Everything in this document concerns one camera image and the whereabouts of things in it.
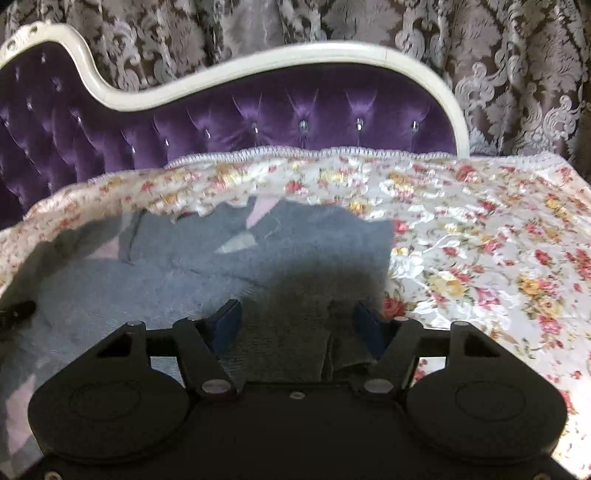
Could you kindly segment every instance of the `headboard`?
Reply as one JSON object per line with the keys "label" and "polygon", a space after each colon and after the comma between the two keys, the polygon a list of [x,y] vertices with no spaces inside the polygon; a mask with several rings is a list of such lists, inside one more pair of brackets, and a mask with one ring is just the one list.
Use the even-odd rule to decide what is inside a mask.
{"label": "headboard", "polygon": [[64,24],[0,48],[0,228],[71,183],[259,145],[469,154],[452,92],[386,47],[281,47],[134,93],[109,86]]}

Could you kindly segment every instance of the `cream wooden trim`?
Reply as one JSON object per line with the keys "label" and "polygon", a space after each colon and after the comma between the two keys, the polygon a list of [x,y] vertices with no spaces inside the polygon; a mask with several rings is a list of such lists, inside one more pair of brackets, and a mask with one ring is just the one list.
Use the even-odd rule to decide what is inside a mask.
{"label": "cream wooden trim", "polygon": [[470,153],[463,112],[445,82],[425,65],[391,48],[353,41],[296,44],[230,60],[142,92],[124,92],[103,80],[88,45],[74,28],[66,24],[35,22],[21,27],[3,43],[0,47],[0,68],[19,53],[47,41],[57,42],[68,51],[82,82],[94,98],[113,110],[123,112],[146,110],[230,80],[294,65],[360,63],[387,68],[414,80],[435,97],[452,124],[457,155],[468,157]]}

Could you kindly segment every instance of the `floral tablecloth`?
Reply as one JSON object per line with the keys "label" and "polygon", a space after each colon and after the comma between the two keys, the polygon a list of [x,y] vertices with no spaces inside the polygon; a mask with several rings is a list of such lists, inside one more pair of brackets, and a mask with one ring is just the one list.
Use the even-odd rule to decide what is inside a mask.
{"label": "floral tablecloth", "polygon": [[[581,478],[591,473],[591,189],[556,155],[257,148],[105,176],[0,232],[0,294],[34,247],[65,229],[139,209],[206,215],[252,195],[391,222],[384,315],[441,329],[467,320],[546,377],[569,410],[554,458]],[[415,379],[442,367],[422,359]]]}

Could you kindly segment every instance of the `curtain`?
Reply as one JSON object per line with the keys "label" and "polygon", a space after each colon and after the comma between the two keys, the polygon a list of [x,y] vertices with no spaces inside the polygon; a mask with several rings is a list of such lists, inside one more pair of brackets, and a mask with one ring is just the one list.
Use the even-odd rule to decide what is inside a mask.
{"label": "curtain", "polygon": [[577,0],[18,0],[0,40],[36,20],[76,28],[124,90],[285,43],[393,47],[454,91],[474,153],[552,151],[591,180],[591,8]]}

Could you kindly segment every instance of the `tufted purple upholstery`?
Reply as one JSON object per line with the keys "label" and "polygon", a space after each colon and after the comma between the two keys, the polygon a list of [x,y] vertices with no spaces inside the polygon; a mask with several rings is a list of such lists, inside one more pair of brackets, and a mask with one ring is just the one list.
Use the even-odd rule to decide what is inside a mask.
{"label": "tufted purple upholstery", "polygon": [[190,153],[257,145],[455,152],[449,121],[423,88],[358,64],[260,73],[124,113],[94,100],[66,50],[44,43],[0,70],[0,117],[0,228],[65,185]]}

